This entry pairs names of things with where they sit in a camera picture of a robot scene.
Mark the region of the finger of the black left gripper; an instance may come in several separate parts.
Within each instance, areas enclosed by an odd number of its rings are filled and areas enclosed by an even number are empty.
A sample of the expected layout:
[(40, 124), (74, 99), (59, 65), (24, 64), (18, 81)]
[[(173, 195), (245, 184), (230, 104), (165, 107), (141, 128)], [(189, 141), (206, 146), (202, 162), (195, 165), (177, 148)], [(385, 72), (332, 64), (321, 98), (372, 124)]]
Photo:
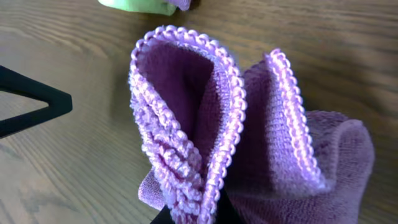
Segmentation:
[(72, 96), (61, 90), (25, 77), (1, 66), (1, 91), (24, 96), (48, 104), (47, 107), (1, 121), (1, 137), (5, 138), (72, 111)]

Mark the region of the purple folded cloth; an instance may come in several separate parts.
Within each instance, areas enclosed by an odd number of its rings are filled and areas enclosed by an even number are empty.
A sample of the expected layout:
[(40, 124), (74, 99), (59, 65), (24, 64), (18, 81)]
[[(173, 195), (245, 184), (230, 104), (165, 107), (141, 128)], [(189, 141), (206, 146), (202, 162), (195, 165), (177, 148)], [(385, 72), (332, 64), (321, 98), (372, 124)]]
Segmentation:
[(178, 7), (182, 11), (189, 10), (192, 2), (192, 0), (166, 0), (166, 1)]

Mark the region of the light green folded cloth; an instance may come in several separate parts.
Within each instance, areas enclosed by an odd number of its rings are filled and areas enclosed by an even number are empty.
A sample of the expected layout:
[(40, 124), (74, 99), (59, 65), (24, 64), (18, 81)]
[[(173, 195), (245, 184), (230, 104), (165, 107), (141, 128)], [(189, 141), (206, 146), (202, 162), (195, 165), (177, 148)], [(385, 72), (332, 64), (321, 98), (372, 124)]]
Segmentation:
[(104, 6), (127, 12), (161, 14), (170, 16), (176, 6), (163, 0), (98, 0)]

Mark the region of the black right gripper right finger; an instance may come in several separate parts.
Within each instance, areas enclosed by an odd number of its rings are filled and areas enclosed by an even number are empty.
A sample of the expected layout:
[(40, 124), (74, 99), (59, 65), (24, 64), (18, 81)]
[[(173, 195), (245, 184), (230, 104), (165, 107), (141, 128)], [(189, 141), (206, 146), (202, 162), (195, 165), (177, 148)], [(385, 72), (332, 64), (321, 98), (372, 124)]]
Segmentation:
[(216, 214), (216, 224), (243, 224), (225, 189), (220, 190), (220, 199)]

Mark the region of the purple microfiber cloth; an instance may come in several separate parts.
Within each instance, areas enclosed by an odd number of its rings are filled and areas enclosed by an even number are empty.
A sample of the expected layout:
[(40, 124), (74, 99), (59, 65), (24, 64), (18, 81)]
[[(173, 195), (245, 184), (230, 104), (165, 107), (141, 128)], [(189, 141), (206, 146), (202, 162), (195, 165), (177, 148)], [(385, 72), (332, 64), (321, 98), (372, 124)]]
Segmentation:
[(174, 223), (357, 223), (374, 163), (364, 124), (307, 111), (285, 54), (245, 72), (215, 39), (161, 26), (131, 54), (130, 106), (151, 170), (139, 199)]

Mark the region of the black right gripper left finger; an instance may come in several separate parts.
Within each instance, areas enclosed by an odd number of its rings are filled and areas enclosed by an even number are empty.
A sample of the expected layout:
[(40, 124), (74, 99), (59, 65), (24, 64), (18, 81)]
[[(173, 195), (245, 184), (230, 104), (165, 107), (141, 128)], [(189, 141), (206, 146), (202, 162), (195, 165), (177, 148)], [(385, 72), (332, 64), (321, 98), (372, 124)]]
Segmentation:
[(170, 216), (169, 208), (164, 206), (157, 216), (150, 222), (150, 224), (174, 224), (174, 221)]

